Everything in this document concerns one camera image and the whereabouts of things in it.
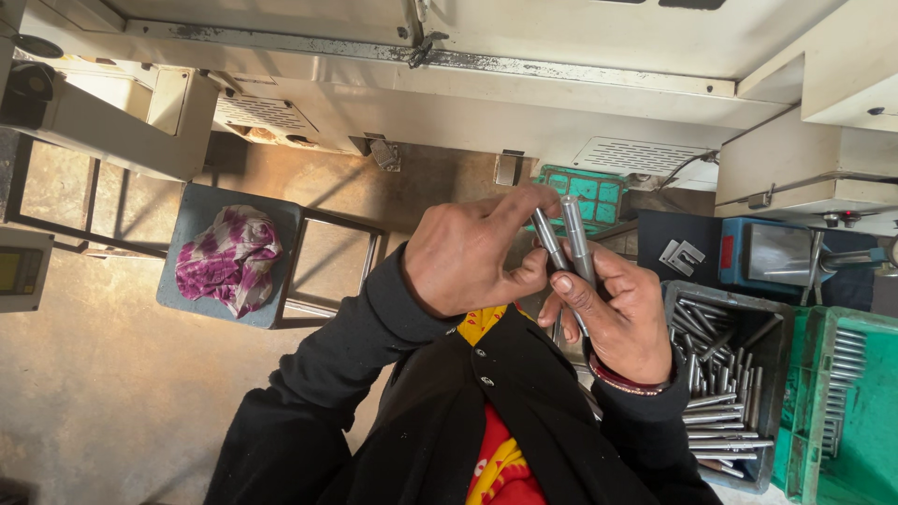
red bangle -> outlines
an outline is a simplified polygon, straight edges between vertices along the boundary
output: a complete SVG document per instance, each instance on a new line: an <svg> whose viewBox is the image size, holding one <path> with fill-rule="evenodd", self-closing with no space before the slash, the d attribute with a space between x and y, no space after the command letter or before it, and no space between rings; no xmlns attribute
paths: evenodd
<svg viewBox="0 0 898 505"><path fill-rule="evenodd" d="M593 370L595 376L602 379L605 384L620 389L621 391L639 394L641 396L655 396L664 391L671 384L671 379L668 379L661 384L640 384L638 382L633 382L606 368L602 362L599 361L599 358L595 353L591 353L589 356L589 367ZM674 370L676 370L676 368L672 368L671 373L674 373Z"/></svg>

metal stool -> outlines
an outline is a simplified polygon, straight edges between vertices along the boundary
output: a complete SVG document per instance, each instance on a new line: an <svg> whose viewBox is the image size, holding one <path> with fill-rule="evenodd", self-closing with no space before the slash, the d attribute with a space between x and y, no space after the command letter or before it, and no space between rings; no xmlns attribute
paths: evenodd
<svg viewBox="0 0 898 505"><path fill-rule="evenodd" d="M185 298L175 283L174 267L181 247L209 228L222 207L229 205L249 205L269 215L274 222L284 255L271 268L271 295L259 310L250 312L240 319L234 319L231 312L220 301L202 297L198 300ZM368 250L359 282L359 291L365 284L365 278L374 262L374 251L377 239L383 230L333 216L320 210L304 208L294 202L282 199L271 199L258 195L240 193L238 191L221 190L201 184L188 184L180 201L178 219L172 232L172 241L168 256L165 259L162 278L156 290L156 301L169 308L208 315L226 321L248 324L269 330L286 328L309 328L327 323L336 312L329 309L287 298L290 282L299 252L302 248L303 229L307 221L316 221L328 225L341 226L368 233ZM319 317L284 317L284 309L291 308L305 311Z"/></svg>

green tray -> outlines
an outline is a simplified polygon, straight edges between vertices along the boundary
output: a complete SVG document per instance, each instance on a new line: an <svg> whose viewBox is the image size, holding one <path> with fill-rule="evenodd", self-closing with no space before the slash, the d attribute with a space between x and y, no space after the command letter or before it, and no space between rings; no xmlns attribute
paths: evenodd
<svg viewBox="0 0 898 505"><path fill-rule="evenodd" d="M841 307L794 307L795 336L771 481L805 505L898 503L898 320ZM839 455L823 416L836 328L867 334L867 370L849 390Z"/></svg>
<svg viewBox="0 0 898 505"><path fill-rule="evenodd" d="M580 215L587 235L595 235L617 225L621 213L621 196L627 192L626 177L609 173L589 172L545 164L534 182L547 184L559 195L575 195L580 200ZM565 236L560 217L550 219L559 226L558 235Z"/></svg>

person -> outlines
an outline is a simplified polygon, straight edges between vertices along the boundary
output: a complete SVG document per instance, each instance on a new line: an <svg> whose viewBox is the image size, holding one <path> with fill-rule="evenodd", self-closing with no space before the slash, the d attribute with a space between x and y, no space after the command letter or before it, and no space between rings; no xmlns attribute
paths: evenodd
<svg viewBox="0 0 898 505"><path fill-rule="evenodd" d="M719 503L688 449L684 361L657 275L592 243L604 297L576 275L547 277L542 248L504 271L537 208L558 217L557 192L527 184L429 208L359 296L281 358L270 387L245 395L206 503ZM535 322L515 300L547 281ZM601 421L541 329L562 312L576 343L568 305L589 336ZM391 363L352 455L342 431Z"/></svg>

fingernail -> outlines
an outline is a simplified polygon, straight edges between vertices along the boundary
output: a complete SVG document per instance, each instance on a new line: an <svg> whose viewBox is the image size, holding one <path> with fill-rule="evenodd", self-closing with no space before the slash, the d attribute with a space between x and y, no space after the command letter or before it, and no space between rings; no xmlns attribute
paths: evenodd
<svg viewBox="0 0 898 505"><path fill-rule="evenodd" d="M552 281L552 286L562 293L567 293L574 287L574 284L570 281L570 277L567 275L559 275Z"/></svg>

